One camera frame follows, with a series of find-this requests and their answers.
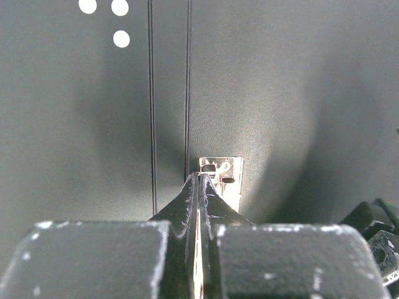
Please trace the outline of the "red black folder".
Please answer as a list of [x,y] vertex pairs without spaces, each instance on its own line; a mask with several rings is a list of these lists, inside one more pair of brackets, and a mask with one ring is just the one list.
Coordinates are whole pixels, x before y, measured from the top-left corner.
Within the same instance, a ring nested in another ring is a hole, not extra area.
[[202,156],[240,211],[398,202],[397,1],[1,2],[1,224],[147,219]]

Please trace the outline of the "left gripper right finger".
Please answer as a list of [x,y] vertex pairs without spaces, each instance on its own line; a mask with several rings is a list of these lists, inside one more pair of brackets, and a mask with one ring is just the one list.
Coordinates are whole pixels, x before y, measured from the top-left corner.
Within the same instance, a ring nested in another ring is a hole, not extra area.
[[366,240],[348,225],[255,225],[199,179],[205,298],[390,298]]

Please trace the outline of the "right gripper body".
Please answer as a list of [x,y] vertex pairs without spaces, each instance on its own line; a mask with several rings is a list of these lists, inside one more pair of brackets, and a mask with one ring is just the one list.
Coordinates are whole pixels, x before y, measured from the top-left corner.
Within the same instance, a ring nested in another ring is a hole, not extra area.
[[398,286],[398,208],[383,199],[361,202],[341,224],[356,229],[368,242],[383,285]]

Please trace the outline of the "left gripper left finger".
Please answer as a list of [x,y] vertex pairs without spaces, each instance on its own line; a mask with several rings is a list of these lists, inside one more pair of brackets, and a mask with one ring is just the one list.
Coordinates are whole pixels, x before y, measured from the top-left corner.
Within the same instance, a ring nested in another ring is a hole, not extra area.
[[198,177],[148,221],[44,221],[20,241],[2,298],[192,298]]

